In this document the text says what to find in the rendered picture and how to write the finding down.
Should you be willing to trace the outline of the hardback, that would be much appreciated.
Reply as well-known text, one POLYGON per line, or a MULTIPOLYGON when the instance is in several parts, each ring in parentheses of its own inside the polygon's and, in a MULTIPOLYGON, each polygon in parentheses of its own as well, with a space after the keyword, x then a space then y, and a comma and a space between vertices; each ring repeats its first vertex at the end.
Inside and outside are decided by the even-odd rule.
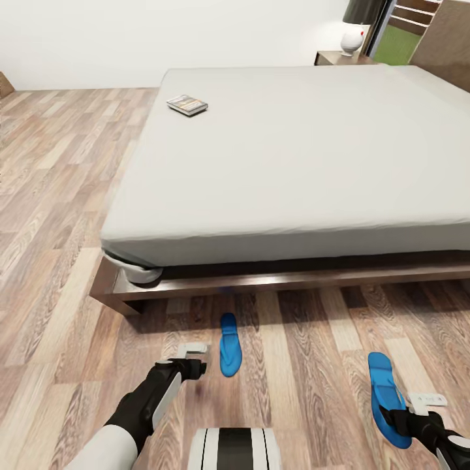
POLYGON ((188 116, 208 108, 208 103, 199 101, 186 94, 166 101, 166 105, 188 116))

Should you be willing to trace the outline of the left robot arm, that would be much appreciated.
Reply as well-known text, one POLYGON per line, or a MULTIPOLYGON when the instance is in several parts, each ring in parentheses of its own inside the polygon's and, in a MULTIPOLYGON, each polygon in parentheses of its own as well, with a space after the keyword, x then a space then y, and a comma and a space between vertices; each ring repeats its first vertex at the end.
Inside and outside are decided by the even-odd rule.
POLYGON ((180 343, 176 359, 155 363, 146 380, 127 393, 104 427, 63 470, 132 470, 134 463, 185 379, 206 371, 202 360, 187 353, 207 353, 206 344, 180 343))

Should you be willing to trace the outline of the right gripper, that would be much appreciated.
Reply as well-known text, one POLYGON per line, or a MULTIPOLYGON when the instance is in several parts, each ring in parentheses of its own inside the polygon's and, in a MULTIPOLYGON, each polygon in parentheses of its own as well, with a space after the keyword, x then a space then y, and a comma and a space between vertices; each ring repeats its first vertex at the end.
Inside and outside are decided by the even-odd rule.
POLYGON ((389 426, 395 426, 396 432, 402 437, 417 438, 427 449, 423 440, 423 431, 430 425, 435 425, 445 430, 442 416, 433 411, 428 411, 429 416, 417 416, 408 410, 387 410, 379 407, 389 426))

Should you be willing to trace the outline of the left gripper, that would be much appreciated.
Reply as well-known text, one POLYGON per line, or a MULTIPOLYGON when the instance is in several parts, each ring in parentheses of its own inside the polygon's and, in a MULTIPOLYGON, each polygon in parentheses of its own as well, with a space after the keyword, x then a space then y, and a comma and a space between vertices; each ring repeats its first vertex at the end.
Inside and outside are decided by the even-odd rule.
POLYGON ((180 362, 185 368, 184 380, 197 380, 200 378, 200 375, 203 375, 206 371, 206 363, 201 363, 202 360, 181 358, 176 358, 175 360, 180 362))

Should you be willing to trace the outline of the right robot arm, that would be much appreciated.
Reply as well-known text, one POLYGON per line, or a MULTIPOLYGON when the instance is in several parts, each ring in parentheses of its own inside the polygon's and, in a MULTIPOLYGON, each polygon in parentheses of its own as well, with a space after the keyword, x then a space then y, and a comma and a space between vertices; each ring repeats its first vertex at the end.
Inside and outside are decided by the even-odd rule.
POLYGON ((389 426, 395 426, 402 437, 417 438, 439 460, 442 470, 470 470, 470 440, 446 430, 442 416, 429 407, 446 407, 441 394, 407 393, 407 410, 379 409, 389 426))

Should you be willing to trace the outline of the sandal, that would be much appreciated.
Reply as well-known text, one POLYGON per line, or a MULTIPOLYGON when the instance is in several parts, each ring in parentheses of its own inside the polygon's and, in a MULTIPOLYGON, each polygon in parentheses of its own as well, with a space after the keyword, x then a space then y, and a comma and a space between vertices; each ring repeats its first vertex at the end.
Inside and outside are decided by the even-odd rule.
POLYGON ((242 348, 240 347, 236 317, 225 313, 221 317, 222 337, 220 339, 220 368, 224 376, 234 376, 242 365, 242 348))
POLYGON ((371 379, 371 408, 376 425, 382 434, 397 448, 408 449, 412 437, 402 437, 395 426, 389 426, 379 407, 387 410, 407 410, 405 400, 396 392, 390 359, 383 353, 372 352, 368 355, 368 366, 371 379))

